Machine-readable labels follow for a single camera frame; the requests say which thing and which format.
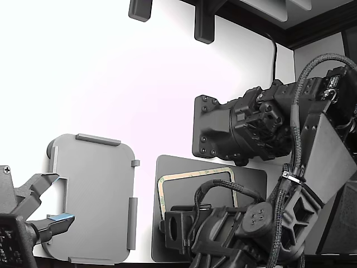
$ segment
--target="white wall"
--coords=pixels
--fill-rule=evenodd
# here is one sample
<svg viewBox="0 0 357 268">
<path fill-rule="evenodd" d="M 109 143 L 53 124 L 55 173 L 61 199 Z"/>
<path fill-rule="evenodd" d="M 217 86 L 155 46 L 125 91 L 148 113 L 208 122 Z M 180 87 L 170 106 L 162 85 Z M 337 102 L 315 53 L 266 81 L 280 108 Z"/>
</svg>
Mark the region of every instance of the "white wall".
<svg viewBox="0 0 357 268">
<path fill-rule="evenodd" d="M 335 35 L 331 35 L 327 38 L 318 40 L 314 43 L 295 50 L 294 53 L 296 80 L 298 80 L 305 66 L 313 58 L 324 53 L 337 53 L 340 55 L 345 55 L 342 34 L 339 32 Z M 344 64 L 339 61 L 326 61 L 315 67 L 314 70 L 312 70 L 312 72 L 310 73 L 309 78 L 325 77 L 328 70 L 332 70 L 340 66 L 344 66 Z"/>
<path fill-rule="evenodd" d="M 63 133 L 122 140 L 141 160 L 137 250 L 127 261 L 151 262 L 157 157 L 193 158 L 196 96 L 224 103 L 257 85 L 268 88 L 273 46 L 222 18 L 215 42 L 200 43 L 194 7 L 179 0 L 154 0 L 146 23 L 130 19 L 128 7 L 129 0 L 0 2 L 0 164 L 11 166 L 20 186 L 47 171 L 47 145 Z M 281 46 L 277 77 L 295 81 L 293 52 Z M 280 167 L 252 165 L 277 179 Z M 31 219 L 61 213 L 58 189 L 42 196 Z"/>
</svg>

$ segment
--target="robotic arm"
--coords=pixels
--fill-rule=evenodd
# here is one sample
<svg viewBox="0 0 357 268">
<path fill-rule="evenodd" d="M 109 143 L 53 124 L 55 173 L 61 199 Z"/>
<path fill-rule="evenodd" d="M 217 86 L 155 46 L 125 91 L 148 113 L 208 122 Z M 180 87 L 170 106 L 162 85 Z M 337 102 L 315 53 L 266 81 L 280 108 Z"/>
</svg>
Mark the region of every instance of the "robotic arm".
<svg viewBox="0 0 357 268">
<path fill-rule="evenodd" d="M 307 79 L 325 60 L 346 67 Z M 227 104 L 197 97 L 195 156 L 219 157 L 238 166 L 256 156 L 271 160 L 292 153 L 292 158 L 271 196 L 263 201 L 255 197 L 246 208 L 203 206 L 207 191 L 223 186 L 218 180 L 203 184 L 194 207 L 166 212 L 161 224 L 166 247 L 187 255 L 191 267 L 271 268 L 295 261 L 303 267 L 305 239 L 322 208 L 357 172 L 356 71 L 350 59 L 325 54 L 312 60 L 296 83 L 275 80 L 269 89 L 250 89 Z M 246 194 L 241 185 L 230 189 Z M 171 229 L 173 218 L 176 230 Z"/>
</svg>

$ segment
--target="gray panel clip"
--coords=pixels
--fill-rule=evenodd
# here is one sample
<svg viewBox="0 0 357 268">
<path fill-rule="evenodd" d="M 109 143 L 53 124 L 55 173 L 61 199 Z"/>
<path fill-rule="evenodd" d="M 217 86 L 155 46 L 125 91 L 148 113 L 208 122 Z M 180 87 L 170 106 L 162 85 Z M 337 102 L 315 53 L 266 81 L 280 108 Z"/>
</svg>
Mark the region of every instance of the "gray panel clip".
<svg viewBox="0 0 357 268">
<path fill-rule="evenodd" d="M 140 166 L 140 160 L 133 160 L 132 161 L 132 167 Z"/>
<path fill-rule="evenodd" d="M 135 250 L 136 248 L 136 225 L 138 213 L 138 198 L 129 198 L 129 217 L 128 217 L 128 239 L 127 249 Z"/>
</svg>

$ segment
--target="black bracket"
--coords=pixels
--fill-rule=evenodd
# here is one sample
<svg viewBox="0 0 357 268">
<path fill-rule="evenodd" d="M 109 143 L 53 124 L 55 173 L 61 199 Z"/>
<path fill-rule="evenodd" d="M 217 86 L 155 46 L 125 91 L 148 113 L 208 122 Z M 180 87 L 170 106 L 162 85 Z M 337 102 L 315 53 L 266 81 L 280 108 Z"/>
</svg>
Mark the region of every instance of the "black bracket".
<svg viewBox="0 0 357 268">
<path fill-rule="evenodd" d="M 129 17 L 146 22 L 151 17 L 152 0 L 130 0 Z"/>
<path fill-rule="evenodd" d="M 205 44 L 214 41 L 215 15 L 227 0 L 197 0 L 195 39 Z"/>
<path fill-rule="evenodd" d="M 205 44 L 214 41 L 215 15 L 228 0 L 197 0 L 195 4 L 195 39 Z M 150 19 L 152 0 L 131 0 L 129 17 L 146 22 Z"/>
</svg>

